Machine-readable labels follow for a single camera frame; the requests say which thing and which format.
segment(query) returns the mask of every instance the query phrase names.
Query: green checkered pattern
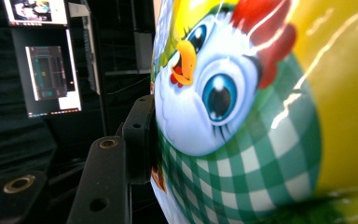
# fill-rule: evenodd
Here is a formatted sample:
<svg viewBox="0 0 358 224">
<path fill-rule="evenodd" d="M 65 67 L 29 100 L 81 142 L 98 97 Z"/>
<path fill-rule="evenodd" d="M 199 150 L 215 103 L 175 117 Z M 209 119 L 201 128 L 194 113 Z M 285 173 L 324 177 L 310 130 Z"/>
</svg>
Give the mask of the green checkered pattern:
<svg viewBox="0 0 358 224">
<path fill-rule="evenodd" d="M 294 90 L 302 75 L 293 55 L 281 62 L 241 128 L 210 155 L 187 156 L 160 134 L 166 184 L 190 223 L 257 221 L 312 194 L 321 135 L 310 87 Z"/>
</svg>

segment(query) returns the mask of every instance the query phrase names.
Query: computer monitor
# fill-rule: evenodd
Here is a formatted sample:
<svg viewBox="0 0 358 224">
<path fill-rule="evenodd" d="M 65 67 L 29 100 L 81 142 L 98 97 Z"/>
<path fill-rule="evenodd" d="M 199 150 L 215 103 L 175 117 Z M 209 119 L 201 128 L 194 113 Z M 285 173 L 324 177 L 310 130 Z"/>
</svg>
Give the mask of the computer monitor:
<svg viewBox="0 0 358 224">
<path fill-rule="evenodd" d="M 81 111 L 68 29 L 12 29 L 29 118 Z"/>
<path fill-rule="evenodd" d="M 3 0 L 10 26 L 68 25 L 64 0 Z"/>
</svg>

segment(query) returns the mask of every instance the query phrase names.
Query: cartoon character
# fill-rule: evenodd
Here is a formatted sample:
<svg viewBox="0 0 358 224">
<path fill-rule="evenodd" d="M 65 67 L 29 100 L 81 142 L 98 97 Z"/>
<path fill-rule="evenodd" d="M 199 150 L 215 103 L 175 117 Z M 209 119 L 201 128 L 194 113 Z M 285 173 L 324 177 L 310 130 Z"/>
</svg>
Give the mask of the cartoon character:
<svg viewBox="0 0 358 224">
<path fill-rule="evenodd" d="M 163 210 L 181 211 L 180 221 L 254 220 L 311 195 L 319 128 L 307 85 L 293 92 L 302 71 L 290 55 L 291 6 L 241 0 L 212 7 L 155 68 L 162 158 L 152 185 Z"/>
<path fill-rule="evenodd" d="M 240 128 L 257 87 L 272 82 L 275 63 L 294 44 L 294 28 L 284 23 L 290 1 L 278 3 L 220 7 L 178 42 L 155 82 L 158 124 L 175 148 L 206 155 Z"/>
</svg>

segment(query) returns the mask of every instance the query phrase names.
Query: display screen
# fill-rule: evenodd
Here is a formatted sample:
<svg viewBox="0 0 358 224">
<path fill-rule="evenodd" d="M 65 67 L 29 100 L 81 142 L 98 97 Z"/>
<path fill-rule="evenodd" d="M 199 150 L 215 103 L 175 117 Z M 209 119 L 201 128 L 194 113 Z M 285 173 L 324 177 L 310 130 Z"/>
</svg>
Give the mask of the display screen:
<svg viewBox="0 0 358 224">
<path fill-rule="evenodd" d="M 64 0 L 4 0 L 10 26 L 67 26 Z"/>
<path fill-rule="evenodd" d="M 13 29 L 12 35 L 28 117 L 80 111 L 69 30 Z"/>
</svg>

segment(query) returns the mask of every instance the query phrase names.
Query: blue eye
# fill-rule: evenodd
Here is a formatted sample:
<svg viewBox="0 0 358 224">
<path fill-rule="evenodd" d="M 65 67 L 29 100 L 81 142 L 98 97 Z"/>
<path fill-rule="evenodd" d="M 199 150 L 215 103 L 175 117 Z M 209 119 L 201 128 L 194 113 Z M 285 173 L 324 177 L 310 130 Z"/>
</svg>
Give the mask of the blue eye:
<svg viewBox="0 0 358 224">
<path fill-rule="evenodd" d="M 237 101 L 237 87 L 234 80 L 226 74 L 213 76 L 205 85 L 202 101 L 212 121 L 226 119 Z"/>
<path fill-rule="evenodd" d="M 206 38 L 206 26 L 200 25 L 197 27 L 187 38 L 188 41 L 193 45 L 196 53 L 200 51 Z"/>
</svg>

